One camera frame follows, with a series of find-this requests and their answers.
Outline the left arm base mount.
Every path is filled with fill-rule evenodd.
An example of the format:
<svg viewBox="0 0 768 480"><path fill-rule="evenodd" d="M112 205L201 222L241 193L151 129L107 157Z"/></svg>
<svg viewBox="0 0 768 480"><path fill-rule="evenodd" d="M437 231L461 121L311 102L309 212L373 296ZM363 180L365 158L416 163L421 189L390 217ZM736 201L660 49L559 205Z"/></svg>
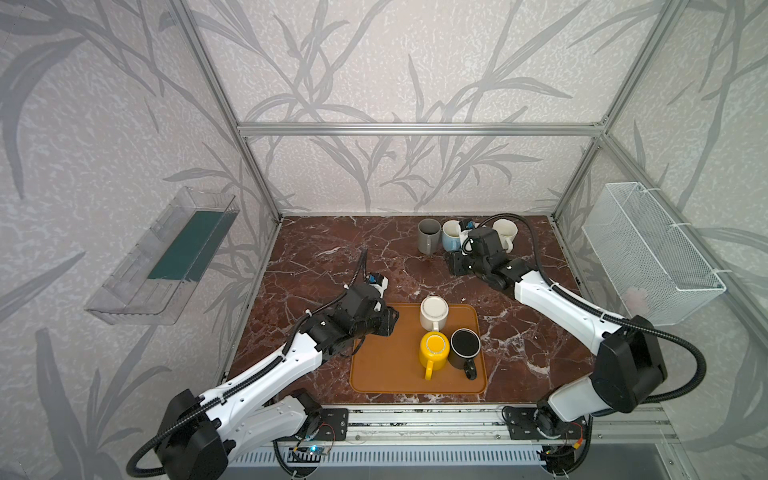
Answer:
<svg viewBox="0 0 768 480"><path fill-rule="evenodd" d="M346 439L348 427L348 409L323 408L307 416L296 437L313 441L343 441Z"/></svg>

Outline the pink object in basket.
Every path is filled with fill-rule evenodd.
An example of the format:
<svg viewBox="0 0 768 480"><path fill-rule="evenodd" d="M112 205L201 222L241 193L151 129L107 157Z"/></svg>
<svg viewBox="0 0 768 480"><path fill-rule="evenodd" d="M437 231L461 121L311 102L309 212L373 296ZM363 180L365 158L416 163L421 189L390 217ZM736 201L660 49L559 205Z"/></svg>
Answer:
<svg viewBox="0 0 768 480"><path fill-rule="evenodd" d="M632 317L641 316L647 318L650 313L648 297L649 293L646 289L630 287L622 295L622 301Z"/></svg>

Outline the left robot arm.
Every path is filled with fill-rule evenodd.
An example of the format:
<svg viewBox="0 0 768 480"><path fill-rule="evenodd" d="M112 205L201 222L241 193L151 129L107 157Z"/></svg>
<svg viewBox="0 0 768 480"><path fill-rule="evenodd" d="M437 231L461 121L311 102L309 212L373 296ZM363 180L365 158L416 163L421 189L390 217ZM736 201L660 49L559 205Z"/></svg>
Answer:
<svg viewBox="0 0 768 480"><path fill-rule="evenodd" d="M321 406L304 392L276 395L333 357L355 354L365 338L391 335L399 314L384 299L387 288L384 275L368 272L362 253L343 292L306 311L282 346L198 396L185 390L173 397L157 434L128 460L127 474L218 479L240 455L307 431Z"/></svg>

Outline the cream white mug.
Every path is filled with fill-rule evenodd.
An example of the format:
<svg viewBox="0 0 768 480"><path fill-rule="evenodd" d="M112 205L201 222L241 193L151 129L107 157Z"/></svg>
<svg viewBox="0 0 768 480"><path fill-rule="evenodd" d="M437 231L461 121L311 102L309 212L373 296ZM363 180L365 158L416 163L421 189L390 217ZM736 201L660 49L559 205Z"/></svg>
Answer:
<svg viewBox="0 0 768 480"><path fill-rule="evenodd" d="M449 312L449 304L443 298L435 295L428 296L420 304L420 324L428 332L442 331L447 323Z"/></svg>

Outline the grey mug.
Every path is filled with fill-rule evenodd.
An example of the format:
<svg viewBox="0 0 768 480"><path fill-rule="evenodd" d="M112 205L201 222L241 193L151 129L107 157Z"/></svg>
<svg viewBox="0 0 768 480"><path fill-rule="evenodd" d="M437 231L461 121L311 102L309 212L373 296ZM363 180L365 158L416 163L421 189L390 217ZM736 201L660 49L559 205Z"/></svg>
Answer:
<svg viewBox="0 0 768 480"><path fill-rule="evenodd" d="M418 250L424 255L435 254L441 244L442 227L439 221L425 218L418 223Z"/></svg>

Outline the clear plastic wall bin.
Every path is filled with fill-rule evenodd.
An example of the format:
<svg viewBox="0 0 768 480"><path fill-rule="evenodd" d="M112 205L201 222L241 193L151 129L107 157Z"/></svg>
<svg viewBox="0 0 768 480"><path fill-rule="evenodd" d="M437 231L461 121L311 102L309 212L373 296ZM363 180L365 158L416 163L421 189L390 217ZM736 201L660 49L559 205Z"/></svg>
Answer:
<svg viewBox="0 0 768 480"><path fill-rule="evenodd" d="M179 189L85 311L109 325L173 325L240 213L230 193Z"/></svg>

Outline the green circuit board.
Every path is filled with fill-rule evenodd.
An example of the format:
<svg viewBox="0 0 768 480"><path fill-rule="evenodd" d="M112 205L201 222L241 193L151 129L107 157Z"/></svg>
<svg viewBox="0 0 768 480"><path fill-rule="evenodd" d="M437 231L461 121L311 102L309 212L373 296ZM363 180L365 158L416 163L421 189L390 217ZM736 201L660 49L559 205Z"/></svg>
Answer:
<svg viewBox="0 0 768 480"><path fill-rule="evenodd" d="M298 445L291 450L291 457L297 462L320 462L320 458L328 456L332 449L332 445Z"/></svg>

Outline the aluminium front rail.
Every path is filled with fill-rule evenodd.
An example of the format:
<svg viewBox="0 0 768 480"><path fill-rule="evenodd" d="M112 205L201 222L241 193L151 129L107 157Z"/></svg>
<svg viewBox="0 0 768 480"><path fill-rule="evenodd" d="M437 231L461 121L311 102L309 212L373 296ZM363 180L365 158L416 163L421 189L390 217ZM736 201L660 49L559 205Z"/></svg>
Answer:
<svg viewBox="0 0 768 480"><path fill-rule="evenodd" d="M564 441L511 440L501 404L347 404L349 427L343 441L323 444L562 444ZM678 434L663 408L641 406L631 414L593 420L594 443L677 443Z"/></svg>

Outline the yellow mug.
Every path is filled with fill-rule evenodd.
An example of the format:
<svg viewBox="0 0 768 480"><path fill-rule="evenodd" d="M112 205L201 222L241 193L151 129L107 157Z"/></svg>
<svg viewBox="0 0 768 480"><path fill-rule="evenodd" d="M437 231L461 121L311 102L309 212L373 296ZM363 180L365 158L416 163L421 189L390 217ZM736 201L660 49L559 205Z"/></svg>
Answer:
<svg viewBox="0 0 768 480"><path fill-rule="evenodd" d="M449 354L450 343L442 332L428 332L421 338L419 343L419 362L425 369L425 380L431 380L435 372L445 367Z"/></svg>

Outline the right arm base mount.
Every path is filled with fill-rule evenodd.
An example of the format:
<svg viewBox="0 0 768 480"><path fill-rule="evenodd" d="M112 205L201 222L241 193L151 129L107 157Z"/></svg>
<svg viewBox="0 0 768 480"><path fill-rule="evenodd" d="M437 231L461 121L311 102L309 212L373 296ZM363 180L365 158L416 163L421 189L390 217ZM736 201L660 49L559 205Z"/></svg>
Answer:
<svg viewBox="0 0 768 480"><path fill-rule="evenodd" d="M565 422L547 408L507 405L501 416L511 440L576 442L587 426L585 417Z"/></svg>

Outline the light blue mug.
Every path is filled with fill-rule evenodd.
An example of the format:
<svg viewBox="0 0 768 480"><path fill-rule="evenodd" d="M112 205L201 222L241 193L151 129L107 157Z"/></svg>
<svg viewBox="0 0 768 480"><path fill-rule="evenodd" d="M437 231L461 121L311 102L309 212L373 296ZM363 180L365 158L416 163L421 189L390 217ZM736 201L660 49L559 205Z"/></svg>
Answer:
<svg viewBox="0 0 768 480"><path fill-rule="evenodd" d="M448 220L442 225L442 246L446 252L461 249L461 225L458 220Z"/></svg>

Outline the white faceted mug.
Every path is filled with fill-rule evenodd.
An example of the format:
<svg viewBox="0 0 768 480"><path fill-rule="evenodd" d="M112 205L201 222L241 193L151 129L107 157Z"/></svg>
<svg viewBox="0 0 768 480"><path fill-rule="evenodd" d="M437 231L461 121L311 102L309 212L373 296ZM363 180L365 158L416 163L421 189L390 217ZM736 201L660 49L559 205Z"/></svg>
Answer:
<svg viewBox="0 0 768 480"><path fill-rule="evenodd" d="M511 253L518 234L518 227L515 222L508 219L498 219L493 223L492 228L497 232L504 251Z"/></svg>

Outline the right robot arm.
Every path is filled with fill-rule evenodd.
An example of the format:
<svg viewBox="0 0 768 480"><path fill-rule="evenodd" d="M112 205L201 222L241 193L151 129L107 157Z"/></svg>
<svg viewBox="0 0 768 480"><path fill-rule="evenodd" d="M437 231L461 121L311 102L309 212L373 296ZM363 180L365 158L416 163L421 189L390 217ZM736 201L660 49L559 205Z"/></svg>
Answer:
<svg viewBox="0 0 768 480"><path fill-rule="evenodd" d="M492 289L544 315L569 332L595 357L590 374L563 385L541 400L535 419L541 429L581 417L631 413L636 407L683 397L697 389L707 361L693 343L654 328L642 316L606 311L554 282L541 261L539 238L530 233L533 260L514 257L488 220L459 222L459 248L446 255L453 276L474 275ZM691 354L690 380L669 392L656 390L668 378L660 348L670 342Z"/></svg>

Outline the brown rectangular tray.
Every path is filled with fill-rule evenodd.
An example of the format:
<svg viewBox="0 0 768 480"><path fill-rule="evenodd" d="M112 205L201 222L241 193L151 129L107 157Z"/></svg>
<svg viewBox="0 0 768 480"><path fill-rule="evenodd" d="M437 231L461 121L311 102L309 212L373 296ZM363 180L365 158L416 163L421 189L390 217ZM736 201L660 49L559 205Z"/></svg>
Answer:
<svg viewBox="0 0 768 480"><path fill-rule="evenodd" d="M369 336L353 357L350 384L367 394L446 394L470 395L485 392L488 380L485 362L478 355L475 364L478 378L469 380L465 373L451 365L424 378L425 368L418 358L421 338L426 330L419 321L420 305L395 303L399 319L388 337Z"/></svg>

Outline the black mug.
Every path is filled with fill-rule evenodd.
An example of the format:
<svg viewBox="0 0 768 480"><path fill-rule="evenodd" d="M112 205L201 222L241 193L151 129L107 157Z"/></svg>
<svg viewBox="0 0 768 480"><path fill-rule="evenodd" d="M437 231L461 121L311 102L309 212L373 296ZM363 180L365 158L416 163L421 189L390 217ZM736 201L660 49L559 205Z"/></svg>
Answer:
<svg viewBox="0 0 768 480"><path fill-rule="evenodd" d="M462 371L468 380L476 380L478 370L475 359L481 352L478 334L468 328L460 328L452 333L449 343L450 365Z"/></svg>

